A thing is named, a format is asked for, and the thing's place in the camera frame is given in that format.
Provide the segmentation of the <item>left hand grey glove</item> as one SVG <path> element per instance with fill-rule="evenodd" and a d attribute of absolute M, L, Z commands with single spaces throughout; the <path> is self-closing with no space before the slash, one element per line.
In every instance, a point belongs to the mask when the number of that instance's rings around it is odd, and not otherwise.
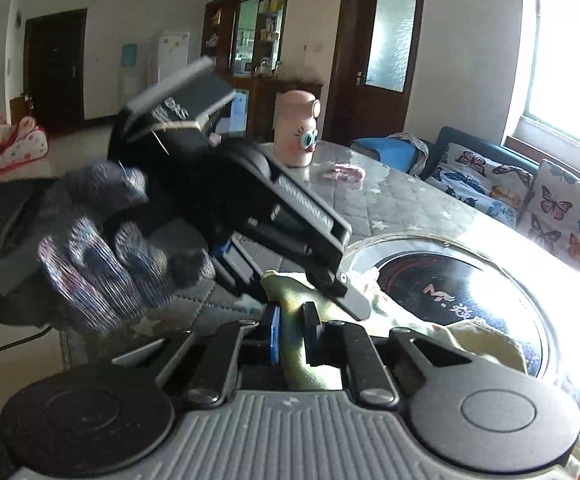
<path fill-rule="evenodd" d="M 68 201 L 68 224 L 37 245 L 37 258 L 59 297 L 57 325 L 78 332 L 110 333 L 139 321 L 149 310 L 172 302 L 179 292 L 215 270 L 208 251 L 175 238 L 153 244 L 136 221 L 123 221 L 104 235 L 115 214 L 146 206 L 148 180 L 116 162 L 68 172 L 58 182 Z"/>

